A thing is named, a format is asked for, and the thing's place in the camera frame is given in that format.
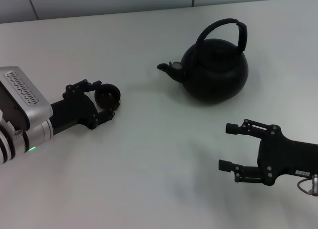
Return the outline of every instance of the kettle handle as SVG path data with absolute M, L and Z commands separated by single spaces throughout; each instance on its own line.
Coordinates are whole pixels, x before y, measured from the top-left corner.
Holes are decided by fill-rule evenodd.
M 237 19 L 222 19 L 219 20 L 211 25 L 209 25 L 203 32 L 200 34 L 199 38 L 196 42 L 196 52 L 199 48 L 203 46 L 204 39 L 216 28 L 220 27 L 221 25 L 234 23 L 237 24 L 239 30 L 238 36 L 238 46 L 236 53 L 240 54 L 245 50 L 246 43 L 247 43 L 247 27 L 242 22 L 239 22 Z

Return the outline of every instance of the table surface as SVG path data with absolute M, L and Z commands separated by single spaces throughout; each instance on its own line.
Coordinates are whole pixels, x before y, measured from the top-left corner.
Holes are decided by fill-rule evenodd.
M 300 178 L 239 184 L 218 160 L 256 166 L 259 140 L 225 134 L 244 118 L 318 143 L 317 13 L 318 0 L 271 0 L 0 25 L 0 66 L 20 66 L 50 103 L 84 78 L 122 92 L 112 121 L 75 126 L 0 167 L 1 228 L 316 228 L 318 201 Z M 223 18 L 247 25 L 249 77 L 207 106 L 156 66 Z M 237 43 L 238 30 L 209 36 Z

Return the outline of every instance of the ventilation grille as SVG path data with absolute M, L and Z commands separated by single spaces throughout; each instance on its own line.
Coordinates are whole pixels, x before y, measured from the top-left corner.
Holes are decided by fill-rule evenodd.
M 28 86 L 23 82 L 16 72 L 10 71 L 5 74 L 5 77 L 27 105 L 35 105 L 39 102 L 33 92 L 28 88 Z

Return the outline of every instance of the black kettle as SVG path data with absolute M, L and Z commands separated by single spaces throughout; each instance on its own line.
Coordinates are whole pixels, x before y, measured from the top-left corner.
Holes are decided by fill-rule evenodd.
M 229 23 L 239 28 L 238 46 L 222 39 L 205 39 L 214 29 Z M 200 34 L 181 63 L 159 64 L 157 68 L 182 83 L 195 98 L 218 103 L 238 94 L 246 83 L 248 66 L 243 53 L 246 42 L 245 24 L 236 19 L 219 20 Z

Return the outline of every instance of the cable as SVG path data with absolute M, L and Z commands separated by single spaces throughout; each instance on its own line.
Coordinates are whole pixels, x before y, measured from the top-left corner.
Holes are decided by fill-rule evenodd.
M 303 182 L 309 181 L 309 180 L 311 180 L 311 179 L 310 179 L 310 178 L 305 178 L 305 179 L 300 180 L 300 181 L 297 183 L 297 187 L 298 187 L 302 192 L 304 192 L 304 193 L 306 193 L 306 194 L 308 194 L 308 195 L 310 195 L 310 191 L 307 192 L 305 189 L 303 189 L 303 188 L 300 186 L 300 184 L 303 183 Z

